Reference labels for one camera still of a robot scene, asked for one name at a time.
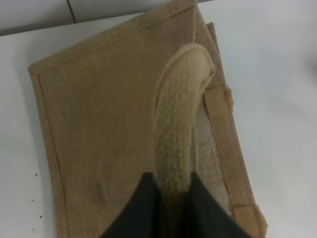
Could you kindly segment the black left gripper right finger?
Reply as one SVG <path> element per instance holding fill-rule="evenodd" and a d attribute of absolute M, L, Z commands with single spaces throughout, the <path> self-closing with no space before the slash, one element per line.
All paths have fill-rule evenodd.
<path fill-rule="evenodd" d="M 191 173 L 191 184 L 183 211 L 183 238 L 249 237 L 220 207 L 196 173 Z"/>

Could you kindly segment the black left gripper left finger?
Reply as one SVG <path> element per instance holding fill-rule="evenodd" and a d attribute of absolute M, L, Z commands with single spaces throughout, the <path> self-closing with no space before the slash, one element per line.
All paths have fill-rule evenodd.
<path fill-rule="evenodd" d="M 104 238 L 162 238 L 159 190 L 152 173 L 144 173 L 127 205 L 103 233 Z"/>

